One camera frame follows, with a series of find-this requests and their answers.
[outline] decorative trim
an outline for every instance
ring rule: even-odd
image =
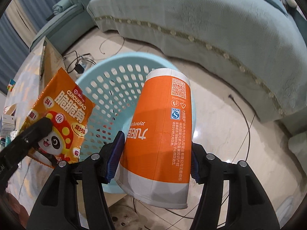
[[[268,97],[272,99],[273,105],[274,105],[275,109],[278,111],[278,113],[282,117],[287,115],[285,110],[282,109],[281,104],[280,104],[278,98],[276,97],[276,95],[268,88],[268,86],[265,84],[265,82],[263,80],[261,80],[259,77],[257,77],[250,69],[248,69],[237,58],[235,58],[234,56],[230,55],[229,53],[219,49],[218,47],[215,47],[215,46],[213,46],[213,45],[211,45],[211,44],[209,44],[209,43],[207,43],[203,40],[197,39],[194,36],[189,35],[187,33],[171,30],[171,29],[168,29],[168,28],[164,28],[164,27],[161,27],[161,26],[154,24],[152,22],[139,21],[139,20],[134,20],[134,19],[114,18],[112,16],[100,16],[100,17],[94,18],[95,21],[101,21],[101,20],[105,20],[105,19],[112,20],[116,23],[133,24],[133,25],[149,27],[149,28],[152,28],[154,30],[158,30],[158,31],[160,31],[164,34],[168,34],[168,35],[171,35],[173,37],[180,37],[180,38],[186,39],[190,42],[194,42],[198,45],[206,47],[208,50],[212,50],[217,55],[222,56],[223,58],[229,60],[233,65],[238,67],[241,72],[246,73],[247,75],[251,76],[252,79],[255,81],[255,83],[257,85],[261,86],[261,88],[267,93]]]

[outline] marble tile floor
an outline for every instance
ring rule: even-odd
[[[248,127],[238,107],[228,97],[232,94],[248,121],[251,133],[247,162],[263,185],[274,209],[288,197],[294,196],[294,209],[306,194],[306,176],[295,156],[289,151],[288,138],[275,122],[261,123],[251,107],[232,88],[200,65],[176,58],[168,58],[152,45],[124,39],[117,32],[102,33],[94,28],[76,42],[67,52],[76,50],[79,55],[91,53],[96,62],[118,53],[142,51],[153,53],[171,61],[191,82],[196,104],[196,127],[193,142],[201,144],[207,153],[213,153],[222,161],[237,163],[248,152]],[[75,58],[67,56],[66,66]],[[76,72],[71,77],[76,79]],[[181,216],[193,218],[201,196],[202,185],[191,178],[188,208],[171,210]],[[228,183],[224,183],[224,196],[228,195]],[[133,198],[125,196],[117,203],[133,208]],[[224,223],[228,200],[222,206],[220,223]],[[192,219],[183,218],[165,209],[136,201],[136,210],[142,223],[150,230],[186,230]]]

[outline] bottle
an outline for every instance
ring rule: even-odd
[[[5,148],[5,138],[0,139],[0,152]]]

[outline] orange snack bag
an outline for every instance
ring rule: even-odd
[[[95,104],[82,94],[70,76],[60,68],[35,102],[21,129],[48,117],[52,132],[38,142],[38,152],[56,166],[59,161],[79,161],[86,124]]]

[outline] blue gripper pad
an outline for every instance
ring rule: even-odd
[[[199,163],[193,150],[191,152],[191,176],[197,183],[200,182]]]
[[[113,150],[106,164],[106,180],[108,183],[114,178],[120,157],[125,147],[125,134],[119,131],[113,141]]]

